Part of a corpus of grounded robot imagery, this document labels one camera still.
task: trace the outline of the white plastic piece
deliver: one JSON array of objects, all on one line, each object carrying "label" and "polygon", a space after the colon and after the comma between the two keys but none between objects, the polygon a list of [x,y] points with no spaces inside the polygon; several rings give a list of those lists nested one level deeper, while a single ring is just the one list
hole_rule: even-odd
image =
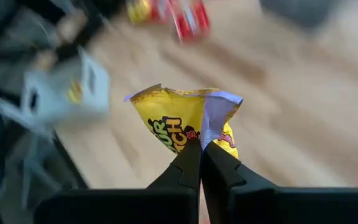
[{"label": "white plastic piece", "polygon": [[[0,99],[0,113],[24,127],[51,138],[53,126],[62,122],[79,122],[100,117],[110,111],[110,77],[97,61],[82,49],[81,63],[61,65],[71,72],[49,75],[45,72],[27,72],[21,107]],[[72,83],[81,89],[80,102],[70,100]]]}]

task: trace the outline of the red package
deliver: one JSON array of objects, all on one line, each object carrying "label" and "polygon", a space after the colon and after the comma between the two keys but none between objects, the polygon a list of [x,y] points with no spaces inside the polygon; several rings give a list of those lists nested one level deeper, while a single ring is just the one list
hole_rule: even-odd
[{"label": "red package", "polygon": [[190,6],[172,7],[173,19],[181,42],[197,39],[209,33],[209,19],[203,1],[195,1]]},{"label": "red package", "polygon": [[153,22],[168,22],[172,16],[171,5],[176,0],[151,0],[151,20]]}]

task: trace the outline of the chip bag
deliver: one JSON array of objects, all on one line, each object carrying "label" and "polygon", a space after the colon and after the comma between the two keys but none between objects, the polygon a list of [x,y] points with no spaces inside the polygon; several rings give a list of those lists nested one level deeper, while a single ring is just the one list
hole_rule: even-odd
[{"label": "chip bag", "polygon": [[196,40],[209,33],[209,18],[204,1],[191,0],[172,4],[173,21],[180,42]]},{"label": "chip bag", "polygon": [[242,103],[240,96],[214,88],[180,91],[155,85],[127,96],[148,129],[174,153],[189,139],[201,147],[214,141],[235,158],[238,151],[227,121]]},{"label": "chip bag", "polygon": [[127,0],[127,13],[133,24],[168,22],[172,16],[170,5],[176,0]]}]

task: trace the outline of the wooden floor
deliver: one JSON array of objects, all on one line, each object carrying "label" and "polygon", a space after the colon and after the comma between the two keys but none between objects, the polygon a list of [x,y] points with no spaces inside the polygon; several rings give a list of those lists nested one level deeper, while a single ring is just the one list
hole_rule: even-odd
[{"label": "wooden floor", "polygon": [[231,119],[241,161],[278,185],[358,186],[358,1],[314,34],[257,0],[209,1],[212,32],[182,46],[164,26],[116,19],[90,51],[112,77],[112,115],[59,127],[91,187],[144,187],[174,155],[124,97],[148,86],[215,87],[244,97]]}]

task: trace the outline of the yellow candy bag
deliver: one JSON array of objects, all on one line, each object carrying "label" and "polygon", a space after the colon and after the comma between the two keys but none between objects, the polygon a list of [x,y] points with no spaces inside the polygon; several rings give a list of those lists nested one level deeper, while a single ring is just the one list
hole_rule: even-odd
[{"label": "yellow candy bag", "polygon": [[134,23],[142,23],[151,18],[151,3],[149,0],[127,1],[127,13],[129,20]]},{"label": "yellow candy bag", "polygon": [[214,88],[180,91],[161,84],[127,96],[148,129],[178,154],[188,139],[198,138],[202,149],[211,142],[235,158],[238,151],[227,123],[242,103],[240,96]]}]

